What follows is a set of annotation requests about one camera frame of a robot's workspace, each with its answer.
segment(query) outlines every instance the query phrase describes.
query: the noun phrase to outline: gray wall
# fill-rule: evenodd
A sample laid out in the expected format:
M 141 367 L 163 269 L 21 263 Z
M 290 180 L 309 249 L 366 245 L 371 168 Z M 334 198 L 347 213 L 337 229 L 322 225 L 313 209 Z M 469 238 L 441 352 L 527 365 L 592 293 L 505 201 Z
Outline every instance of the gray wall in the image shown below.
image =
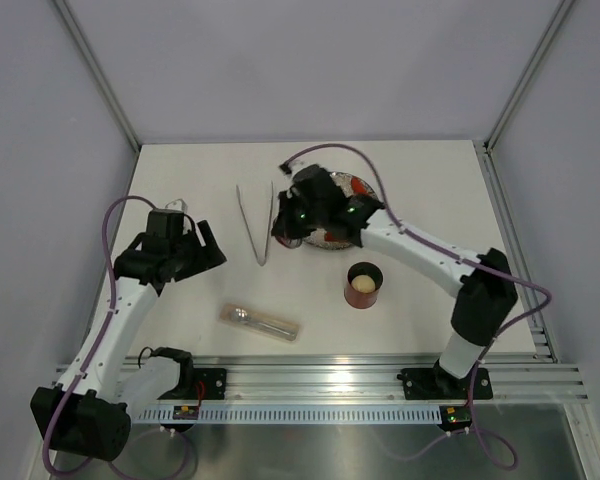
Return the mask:
M 0 0 L 0 479 L 24 478 L 36 386 L 75 352 L 131 149 L 45 0 Z
M 482 138 L 558 0 L 70 0 L 144 143 Z
M 496 146 L 523 247 L 600 426 L 600 0 L 580 2 Z

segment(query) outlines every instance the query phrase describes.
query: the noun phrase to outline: purple cable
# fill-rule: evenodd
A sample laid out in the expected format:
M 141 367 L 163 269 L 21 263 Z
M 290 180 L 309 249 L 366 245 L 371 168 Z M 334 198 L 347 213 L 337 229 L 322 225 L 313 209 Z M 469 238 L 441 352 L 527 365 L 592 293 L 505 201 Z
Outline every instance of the purple cable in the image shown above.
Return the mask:
M 382 443 L 382 440 L 380 440 L 380 437 L 378 437 L 378 433 L 375 431 L 375 429 L 371 428 L 371 435 L 374 437 L 374 440 L 376 441 L 376 443 L 378 444 L 380 449 L 383 451 L 385 456 L 390 458 L 391 460 L 395 460 L 397 462 L 411 462 L 413 460 L 417 460 L 418 458 L 422 457 L 425 453 L 427 453 L 429 450 L 431 450 L 433 447 L 435 447 L 438 443 L 442 442 L 443 440 L 446 440 L 450 436 L 463 435 L 464 433 L 465 432 L 463 430 L 459 430 L 459 431 L 451 432 L 450 435 L 446 435 L 446 434 L 440 435 L 439 437 L 436 437 L 433 440 L 431 440 L 431 442 L 429 442 L 419 452 L 416 452 L 413 455 L 402 456 L 402 455 L 393 453 L 391 450 L 389 450 Z
M 446 255 L 447 257 L 453 259 L 458 264 L 464 263 L 465 265 L 469 265 L 472 268 L 482 270 L 483 272 L 490 273 L 491 275 L 500 277 L 509 282 L 517 283 L 519 285 L 522 285 L 523 287 L 530 288 L 532 290 L 536 290 L 544 295 L 545 298 L 539 305 L 537 305 L 537 306 L 531 308 L 530 310 L 518 315 L 517 317 L 509 320 L 507 323 L 505 323 L 498 329 L 495 336 L 491 340 L 491 343 L 489 345 L 487 345 L 484 348 L 484 350 L 482 350 L 482 353 L 478 357 L 478 361 L 473 366 L 472 371 L 471 371 L 471 381 L 469 383 L 469 395 L 468 395 L 468 399 L 467 399 L 467 406 L 469 407 L 469 409 L 471 411 L 471 417 L 473 418 L 473 427 L 472 427 L 471 431 L 476 434 L 476 437 L 478 438 L 478 442 L 480 443 L 480 446 L 482 447 L 482 450 L 484 451 L 485 455 L 487 456 L 487 458 L 489 458 L 489 460 L 496 467 L 501 468 L 503 470 L 507 470 L 507 471 L 515 470 L 518 467 L 518 454 L 517 454 L 515 448 L 513 447 L 513 445 L 511 445 L 511 443 L 509 443 L 505 438 L 501 437 L 500 435 L 498 435 L 494 432 L 478 428 L 477 423 L 476 423 L 476 417 L 475 417 L 475 408 L 474 408 L 474 404 L 473 404 L 473 388 L 475 386 L 476 375 L 478 372 L 478 365 L 484 359 L 485 355 L 487 354 L 487 352 L 493 345 L 493 342 L 495 341 L 495 339 L 499 335 L 501 335 L 504 331 L 506 331 L 507 329 L 509 329 L 516 323 L 518 323 L 519 321 L 524 320 L 525 318 L 528 318 L 531 315 L 538 313 L 540 310 L 542 310 L 547 305 L 549 305 L 549 303 L 551 303 L 551 300 L 552 300 L 551 292 L 549 290 L 547 290 L 546 288 L 544 288 L 540 285 L 537 285 L 533 282 L 524 280 L 522 278 L 514 277 L 513 275 L 509 275 L 509 274 L 501 272 L 499 270 L 495 270 L 495 269 L 487 267 L 485 265 L 481 265 L 481 264 L 474 262 L 472 260 L 469 260 L 467 258 L 463 258 L 460 255 L 458 255 L 457 253 L 455 253 L 454 251 L 448 250 L 444 247 L 441 247 L 440 245 L 436 245 L 435 243 L 427 240 L 426 238 L 418 235 L 416 232 L 410 230 L 408 227 L 404 226 L 402 224 L 402 222 L 400 221 L 400 219 L 397 217 L 397 215 L 393 212 L 391 206 L 389 205 L 387 192 L 384 188 L 384 184 L 382 182 L 382 179 L 380 178 L 380 174 L 378 173 L 378 170 L 376 169 L 375 165 L 373 164 L 371 159 L 369 157 L 367 157 L 367 155 L 364 152 L 362 152 L 361 150 L 358 150 L 355 147 L 346 145 L 344 143 L 322 143 L 322 144 L 314 145 L 312 147 L 308 147 L 308 148 L 305 148 L 304 150 L 301 150 L 300 152 L 291 156 L 287 161 L 284 162 L 283 165 L 288 167 L 291 163 L 293 163 L 299 157 L 306 155 L 307 153 L 314 152 L 316 150 L 322 150 L 324 148 L 340 148 L 343 150 L 348 150 L 350 152 L 355 153 L 360 158 L 362 158 L 362 160 L 365 161 L 365 163 L 371 169 L 371 172 L 373 173 L 373 175 L 376 179 L 376 182 L 378 183 L 378 188 L 380 189 L 380 194 L 381 194 L 381 200 L 385 204 L 387 215 L 389 216 L 391 221 L 393 221 L 394 225 L 396 225 L 400 229 L 401 232 L 405 233 L 406 235 L 411 237 L 416 242 L 418 242 L 426 247 L 429 247 L 438 253 Z M 492 436 L 492 437 L 500 440 L 511 451 L 511 454 L 513 455 L 513 463 L 511 465 L 506 465 L 506 464 L 500 462 L 495 457 L 493 457 L 493 455 L 491 455 L 491 451 L 489 450 L 488 446 L 486 445 L 486 443 L 484 441 L 483 435 L 489 435 L 489 436 Z M 429 448 L 431 448 L 431 446 L 433 446 L 433 445 L 430 444 L 427 447 L 425 447 L 425 451 L 428 450 Z
M 160 430 L 156 429 L 156 430 L 147 430 L 146 432 L 138 435 L 136 438 L 133 439 L 131 445 L 133 445 L 133 443 L 137 442 L 138 440 L 140 440 L 141 438 L 144 438 L 148 435 L 154 434 L 154 433 L 159 433 Z M 185 450 L 184 450 L 184 457 L 182 458 L 182 462 L 180 463 L 180 466 L 178 467 L 178 469 L 173 472 L 171 475 L 166 476 L 166 477 L 162 477 L 159 480 L 175 480 L 176 478 L 178 478 L 180 476 L 180 474 L 184 471 L 184 469 L 187 467 L 187 465 L 189 464 L 189 457 L 191 455 L 191 451 L 193 450 L 193 445 L 191 443 L 191 440 L 184 435 L 183 433 L 180 432 L 176 432 L 178 434 L 178 436 L 184 441 L 185 445 Z M 116 475 L 118 475 L 120 478 L 122 478 L 123 480 L 142 480 L 140 478 L 137 477 L 132 477 L 130 475 L 127 475 L 126 473 L 122 472 L 118 467 L 116 467 L 113 462 L 109 462 L 109 468 L 111 469 L 111 471 L 113 473 L 115 473 Z
M 87 356 L 84 359 L 84 362 L 82 362 L 82 365 L 80 366 L 81 373 L 79 375 L 76 375 L 73 378 L 73 381 L 71 382 L 71 384 L 69 384 L 69 387 L 67 388 L 66 392 L 60 399 L 60 402 L 58 403 L 58 406 L 56 407 L 55 411 L 53 412 L 53 415 L 51 416 L 51 420 L 49 421 L 49 425 L 47 425 L 47 430 L 44 434 L 44 440 L 43 440 L 43 444 L 42 444 L 42 463 L 44 463 L 44 467 L 47 469 L 47 472 L 49 472 L 51 475 L 55 475 L 56 477 L 71 476 L 71 475 L 79 472 L 80 470 L 82 470 L 84 467 L 86 467 L 92 460 L 91 458 L 87 458 L 87 459 L 85 459 L 84 462 L 82 462 L 76 468 L 74 468 L 72 470 L 62 471 L 62 470 L 58 470 L 57 468 L 55 468 L 53 466 L 53 463 L 51 462 L 51 458 L 49 455 L 49 450 L 51 448 L 51 436 L 53 435 L 53 431 L 56 428 L 58 419 L 60 418 L 60 414 L 62 413 L 62 410 L 64 409 L 65 405 L 67 404 L 69 397 L 71 396 L 71 394 L 75 391 L 76 387 L 78 386 L 78 383 L 80 383 L 80 380 L 82 380 L 82 378 L 84 377 L 85 370 L 87 368 L 89 368 L 89 365 L 91 364 L 91 360 L 93 360 L 93 357 L 95 356 L 95 354 L 98 350 L 98 347 L 102 343 L 102 339 L 104 338 L 104 335 L 107 333 L 107 329 L 109 328 L 109 324 L 111 323 L 111 319 L 113 318 L 113 312 L 116 309 L 118 292 L 116 289 L 115 275 L 113 273 L 113 263 L 111 262 L 111 252 L 109 251 L 109 241 L 107 239 L 107 230 L 108 230 L 108 225 L 109 225 L 109 219 L 111 218 L 111 214 L 113 213 L 114 209 L 119 204 L 126 202 L 127 200 L 140 200 L 140 201 L 146 203 L 147 205 L 149 205 L 151 208 L 153 208 L 153 209 L 156 208 L 156 206 L 153 203 L 151 203 L 149 200 L 147 200 L 144 197 L 140 197 L 138 195 L 127 195 L 126 197 L 119 198 L 118 200 L 113 202 L 109 206 L 109 208 L 107 209 L 107 211 L 104 215 L 104 220 L 102 221 L 101 240 L 102 240 L 102 250 L 104 252 L 104 257 L 105 257 L 105 267 L 107 270 L 107 276 L 109 277 L 109 287 L 111 289 L 111 299 L 109 300 L 109 311 L 107 312 L 107 315 L 104 319 L 104 323 L 102 324 L 102 328 L 100 328 L 100 331 L 98 332 L 98 335 L 97 335 L 95 341 L 93 342 L 91 349 L 89 349 L 89 353 L 87 354 Z
M 438 443 L 442 442 L 443 440 L 446 440 L 447 438 L 450 438 L 450 437 L 453 437 L 453 436 L 457 436 L 457 435 L 467 435 L 469 433 L 477 433 L 475 427 L 469 428 L 468 431 L 466 431 L 466 430 L 456 430 L 455 432 L 449 432 L 449 434 L 440 435 L 439 437 L 436 437 L 431 442 L 429 442 L 419 452 L 416 452 L 413 455 L 402 456 L 402 455 L 395 454 L 391 450 L 389 450 L 382 443 L 382 440 L 380 440 L 380 438 L 378 437 L 377 432 L 373 428 L 371 429 L 371 434 L 373 435 L 376 443 L 378 444 L 378 446 L 380 447 L 380 449 L 383 451 L 383 453 L 385 454 L 385 456 L 387 456 L 391 460 L 395 460 L 397 462 L 412 462 L 413 460 L 417 460 L 420 457 L 422 457 L 424 454 L 426 454 L 429 450 L 431 450 L 433 447 L 435 447 Z M 513 461 L 514 461 L 514 464 L 517 466 L 517 464 L 518 464 L 518 454 L 515 451 L 515 449 L 513 448 L 513 445 L 511 445 L 511 443 L 506 438 L 504 438 L 502 435 L 500 435 L 500 434 L 498 434 L 496 432 L 492 432 L 491 430 L 486 430 L 484 428 L 482 429 L 481 434 L 482 435 L 486 435 L 488 437 L 493 437 L 494 439 L 496 439 L 500 443 L 502 443 L 505 447 L 507 447 L 511 451 L 511 453 L 513 454 Z

